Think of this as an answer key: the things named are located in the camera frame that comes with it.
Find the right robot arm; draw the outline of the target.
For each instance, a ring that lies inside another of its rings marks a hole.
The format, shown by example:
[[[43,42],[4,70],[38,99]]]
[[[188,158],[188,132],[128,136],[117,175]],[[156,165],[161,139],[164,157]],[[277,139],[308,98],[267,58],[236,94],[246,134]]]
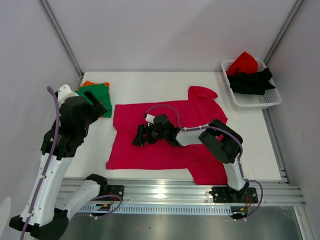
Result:
[[[235,131],[218,119],[196,127],[176,127],[165,114],[146,113],[144,117],[146,123],[137,127],[133,146],[142,147],[158,140],[165,140],[173,147],[203,145],[223,164],[229,198],[239,202],[246,197],[249,181],[245,179],[240,163],[243,139]]]

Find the pink t shirt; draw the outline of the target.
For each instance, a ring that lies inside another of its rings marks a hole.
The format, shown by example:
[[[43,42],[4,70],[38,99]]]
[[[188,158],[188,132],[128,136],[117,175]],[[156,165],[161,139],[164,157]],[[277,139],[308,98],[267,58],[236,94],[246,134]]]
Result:
[[[133,146],[138,126],[145,123],[145,112],[165,114],[175,125],[196,127],[218,119],[224,124],[228,118],[216,103],[218,95],[202,86],[191,86],[187,100],[117,104],[113,126],[116,130],[108,170],[175,170],[188,169],[198,185],[226,185],[227,175],[221,162],[202,144],[173,147],[164,139],[154,144]]]

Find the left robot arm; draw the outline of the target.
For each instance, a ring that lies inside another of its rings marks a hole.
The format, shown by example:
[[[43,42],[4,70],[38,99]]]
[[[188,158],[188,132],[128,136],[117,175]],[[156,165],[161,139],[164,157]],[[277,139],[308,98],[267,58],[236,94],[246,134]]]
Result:
[[[40,148],[40,167],[31,196],[21,214],[9,221],[9,227],[28,232],[38,240],[58,240],[65,233],[71,218],[87,202],[108,196],[108,180],[90,174],[74,193],[57,201],[65,173],[78,147],[88,135],[90,124],[107,109],[91,91],[84,96],[56,99],[56,119],[44,135]]]

